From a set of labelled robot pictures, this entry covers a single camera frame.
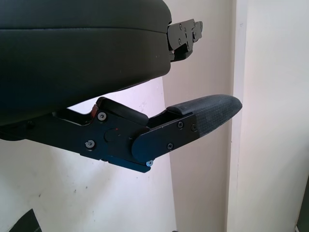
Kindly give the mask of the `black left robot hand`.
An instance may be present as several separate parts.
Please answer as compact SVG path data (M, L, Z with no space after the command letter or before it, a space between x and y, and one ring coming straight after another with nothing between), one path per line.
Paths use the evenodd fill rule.
M1 139L148 172L230 120L241 102L210 95L148 117L105 95L167 74L202 30L192 19L173 24L162 0L1 1Z

